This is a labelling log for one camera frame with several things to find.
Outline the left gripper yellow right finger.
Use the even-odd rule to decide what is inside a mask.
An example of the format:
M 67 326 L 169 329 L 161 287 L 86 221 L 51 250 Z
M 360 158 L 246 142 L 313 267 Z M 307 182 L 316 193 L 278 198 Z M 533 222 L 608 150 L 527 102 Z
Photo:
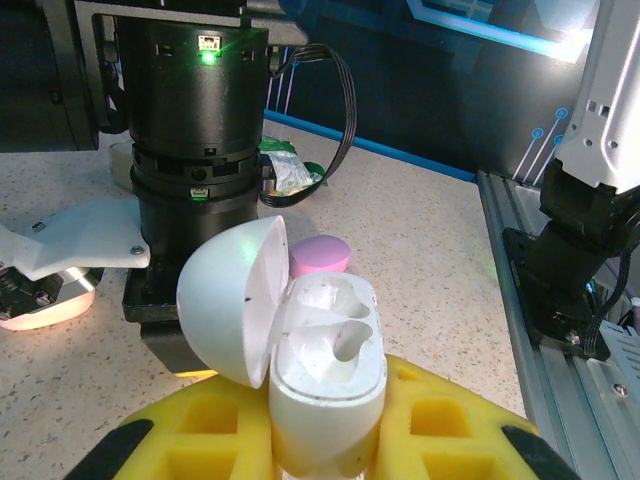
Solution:
M 397 356 L 374 479 L 577 479 L 527 419 Z

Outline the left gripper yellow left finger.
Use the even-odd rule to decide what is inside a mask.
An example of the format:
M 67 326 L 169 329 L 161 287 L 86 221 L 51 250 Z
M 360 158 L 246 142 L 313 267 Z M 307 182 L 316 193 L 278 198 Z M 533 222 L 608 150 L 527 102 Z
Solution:
M 215 375 L 126 418 L 68 479 L 273 479 L 268 387 Z

